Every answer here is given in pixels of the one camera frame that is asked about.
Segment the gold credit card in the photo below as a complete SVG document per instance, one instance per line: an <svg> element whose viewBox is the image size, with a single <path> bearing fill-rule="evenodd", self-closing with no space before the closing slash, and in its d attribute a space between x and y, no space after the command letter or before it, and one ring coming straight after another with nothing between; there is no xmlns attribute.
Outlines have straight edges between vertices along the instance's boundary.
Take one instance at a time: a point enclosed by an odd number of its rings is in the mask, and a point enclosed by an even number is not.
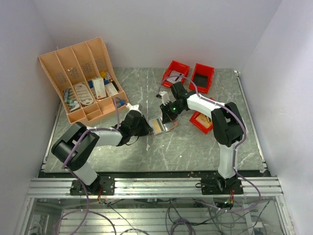
<svg viewBox="0 0 313 235"><path fill-rule="evenodd" d="M149 120L149 125L152 128L154 135L159 135L165 132L164 125L159 117Z"/></svg>

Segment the red bin with gold cards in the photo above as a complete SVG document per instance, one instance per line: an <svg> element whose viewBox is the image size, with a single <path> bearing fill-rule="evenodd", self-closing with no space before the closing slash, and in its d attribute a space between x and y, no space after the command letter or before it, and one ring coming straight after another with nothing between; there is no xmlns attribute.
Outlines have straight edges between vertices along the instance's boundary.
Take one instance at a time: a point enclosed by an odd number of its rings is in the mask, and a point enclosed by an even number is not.
<svg viewBox="0 0 313 235"><path fill-rule="evenodd" d="M213 128L211 111L216 108L216 105L199 98L197 95L188 98L187 104L191 110L195 111L190 118L190 122L198 127L203 133L208 134Z"/></svg>

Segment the red bin with black cards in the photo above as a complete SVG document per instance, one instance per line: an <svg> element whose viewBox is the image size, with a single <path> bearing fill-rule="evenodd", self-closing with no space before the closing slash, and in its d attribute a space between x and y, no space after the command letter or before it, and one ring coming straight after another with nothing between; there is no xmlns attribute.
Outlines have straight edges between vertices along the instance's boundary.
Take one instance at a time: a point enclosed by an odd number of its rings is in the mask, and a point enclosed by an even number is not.
<svg viewBox="0 0 313 235"><path fill-rule="evenodd" d="M196 63L191 80L196 85L199 93L208 94L214 71L214 67Z"/></svg>

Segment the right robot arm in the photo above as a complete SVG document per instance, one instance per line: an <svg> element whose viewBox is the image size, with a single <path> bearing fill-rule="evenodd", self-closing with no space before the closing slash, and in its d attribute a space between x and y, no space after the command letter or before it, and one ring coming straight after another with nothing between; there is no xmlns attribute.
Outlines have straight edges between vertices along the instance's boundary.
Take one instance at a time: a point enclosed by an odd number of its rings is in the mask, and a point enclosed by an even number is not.
<svg viewBox="0 0 313 235"><path fill-rule="evenodd" d="M246 128L237 105L234 102L222 103L206 98L197 91L187 91L181 82L171 86L175 101L167 92L158 91L162 99L162 123L174 121L182 111L193 110L206 115L213 125L213 134L220 148L219 179L216 190L222 194L233 188L237 174L237 150L246 140Z"/></svg>

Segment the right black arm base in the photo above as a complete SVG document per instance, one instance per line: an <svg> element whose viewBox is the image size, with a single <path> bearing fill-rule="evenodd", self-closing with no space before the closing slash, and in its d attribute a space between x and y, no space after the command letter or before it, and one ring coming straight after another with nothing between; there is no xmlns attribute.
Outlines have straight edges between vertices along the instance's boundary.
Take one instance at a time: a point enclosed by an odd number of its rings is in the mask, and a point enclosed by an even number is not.
<svg viewBox="0 0 313 235"><path fill-rule="evenodd" d="M196 188L200 188L202 195L230 195L231 193L243 194L243 186L237 176L224 179L221 176L209 178L201 178L199 183L195 184Z"/></svg>

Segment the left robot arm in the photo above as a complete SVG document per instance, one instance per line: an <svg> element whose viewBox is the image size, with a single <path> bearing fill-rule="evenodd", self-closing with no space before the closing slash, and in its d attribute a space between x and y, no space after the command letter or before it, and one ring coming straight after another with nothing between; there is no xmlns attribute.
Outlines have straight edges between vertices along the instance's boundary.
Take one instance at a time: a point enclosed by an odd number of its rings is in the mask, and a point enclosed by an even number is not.
<svg viewBox="0 0 313 235"><path fill-rule="evenodd" d="M104 181L88 164L88 158L97 146L127 145L131 137L147 136L152 132L145 116L129 111L121 123L110 128L90 128L81 122L73 124L52 146L51 153L63 167L77 176L88 194L105 189Z"/></svg>

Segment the white cards stack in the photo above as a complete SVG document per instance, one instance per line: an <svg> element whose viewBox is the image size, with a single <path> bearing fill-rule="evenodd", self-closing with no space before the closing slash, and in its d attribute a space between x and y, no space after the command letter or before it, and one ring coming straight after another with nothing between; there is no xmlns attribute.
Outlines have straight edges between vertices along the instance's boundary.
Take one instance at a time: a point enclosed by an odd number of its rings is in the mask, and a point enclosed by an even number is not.
<svg viewBox="0 0 313 235"><path fill-rule="evenodd" d="M167 81L170 82L171 84L175 84L177 82L180 82L182 79L183 79L183 73L173 70L169 74L169 78L167 79Z"/></svg>

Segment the red bin with white cards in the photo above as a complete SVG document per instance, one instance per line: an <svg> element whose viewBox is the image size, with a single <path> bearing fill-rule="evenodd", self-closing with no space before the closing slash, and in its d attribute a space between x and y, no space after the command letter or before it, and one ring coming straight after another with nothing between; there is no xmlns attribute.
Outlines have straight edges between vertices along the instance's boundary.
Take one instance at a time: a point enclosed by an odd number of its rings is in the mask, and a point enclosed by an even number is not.
<svg viewBox="0 0 313 235"><path fill-rule="evenodd" d="M183 84L184 78L182 76L187 77L189 74L189 69L190 67L188 65L173 60L168 69L165 71L162 80L167 77L169 78L165 80L162 85L165 87L171 87L177 82L181 82Z"/></svg>

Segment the black cards stack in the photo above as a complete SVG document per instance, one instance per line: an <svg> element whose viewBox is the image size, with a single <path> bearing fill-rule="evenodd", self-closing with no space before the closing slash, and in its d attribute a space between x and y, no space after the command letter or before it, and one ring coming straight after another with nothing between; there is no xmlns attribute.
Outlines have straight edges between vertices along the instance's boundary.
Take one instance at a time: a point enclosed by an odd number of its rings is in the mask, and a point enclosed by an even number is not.
<svg viewBox="0 0 313 235"><path fill-rule="evenodd" d="M196 73L194 75L193 82L196 84L197 87L206 88L208 82L208 76Z"/></svg>

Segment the white red box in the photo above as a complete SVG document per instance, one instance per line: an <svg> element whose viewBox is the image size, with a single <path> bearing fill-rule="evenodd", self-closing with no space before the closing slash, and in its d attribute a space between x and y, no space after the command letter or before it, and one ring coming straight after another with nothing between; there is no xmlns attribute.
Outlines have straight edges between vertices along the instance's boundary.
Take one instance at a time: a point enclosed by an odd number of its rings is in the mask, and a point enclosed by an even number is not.
<svg viewBox="0 0 313 235"><path fill-rule="evenodd" d="M92 79L93 87L95 90L96 98L103 99L107 97L104 80L101 77Z"/></svg>

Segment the white oval remote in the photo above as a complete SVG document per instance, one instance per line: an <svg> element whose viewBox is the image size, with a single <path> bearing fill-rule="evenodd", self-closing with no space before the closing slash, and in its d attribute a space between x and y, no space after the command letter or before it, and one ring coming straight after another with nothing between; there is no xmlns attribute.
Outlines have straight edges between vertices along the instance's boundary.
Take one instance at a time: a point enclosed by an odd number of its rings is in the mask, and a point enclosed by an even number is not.
<svg viewBox="0 0 313 235"><path fill-rule="evenodd" d="M93 104L92 94L89 92L85 84L77 83L73 85L73 87L82 105L88 106Z"/></svg>

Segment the yellow small item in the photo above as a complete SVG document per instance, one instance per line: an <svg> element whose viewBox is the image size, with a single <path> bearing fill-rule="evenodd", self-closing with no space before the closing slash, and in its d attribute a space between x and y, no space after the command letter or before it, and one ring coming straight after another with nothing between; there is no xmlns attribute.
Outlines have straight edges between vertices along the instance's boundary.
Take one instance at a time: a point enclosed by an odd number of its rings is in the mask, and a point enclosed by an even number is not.
<svg viewBox="0 0 313 235"><path fill-rule="evenodd" d="M100 71L99 74L100 74L100 76L101 76L102 78L104 78L104 79L107 79L107 78L108 78L108 75L107 75L106 72L104 72L104 71Z"/></svg>

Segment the pens bundle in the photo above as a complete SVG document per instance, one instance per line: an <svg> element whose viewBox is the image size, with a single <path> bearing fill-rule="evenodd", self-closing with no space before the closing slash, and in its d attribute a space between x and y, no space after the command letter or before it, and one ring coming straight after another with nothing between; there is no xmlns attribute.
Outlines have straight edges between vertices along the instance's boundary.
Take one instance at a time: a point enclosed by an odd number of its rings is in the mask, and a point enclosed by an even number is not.
<svg viewBox="0 0 313 235"><path fill-rule="evenodd" d="M80 104L72 88L65 89L63 92L63 97L66 107L70 113L80 109Z"/></svg>

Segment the orange desk organizer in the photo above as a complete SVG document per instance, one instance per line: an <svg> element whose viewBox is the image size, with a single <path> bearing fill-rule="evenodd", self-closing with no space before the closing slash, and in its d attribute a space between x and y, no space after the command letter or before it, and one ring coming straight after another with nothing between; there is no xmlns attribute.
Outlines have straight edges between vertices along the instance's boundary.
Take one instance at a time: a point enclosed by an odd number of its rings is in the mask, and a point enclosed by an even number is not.
<svg viewBox="0 0 313 235"><path fill-rule="evenodd" d="M101 38L40 55L39 61L70 124L91 126L126 108L128 98Z"/></svg>

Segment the aluminium rail frame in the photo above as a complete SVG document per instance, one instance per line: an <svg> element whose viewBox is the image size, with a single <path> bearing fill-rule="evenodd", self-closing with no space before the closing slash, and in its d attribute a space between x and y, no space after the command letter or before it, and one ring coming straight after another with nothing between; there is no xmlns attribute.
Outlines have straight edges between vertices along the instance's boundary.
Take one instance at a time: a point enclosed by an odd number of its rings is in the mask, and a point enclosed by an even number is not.
<svg viewBox="0 0 313 235"><path fill-rule="evenodd" d="M277 177L240 178L238 194L244 199L257 196L274 197L284 234L295 234L291 218L285 204L283 191ZM34 210L36 199L86 199L82 191L71 195L72 178L34 178L31 180L23 203L22 212L15 231L17 235L26 233L27 222ZM207 198L196 187L200 178L115 178L113 195L103 195L103 199L156 199L156 198Z"/></svg>

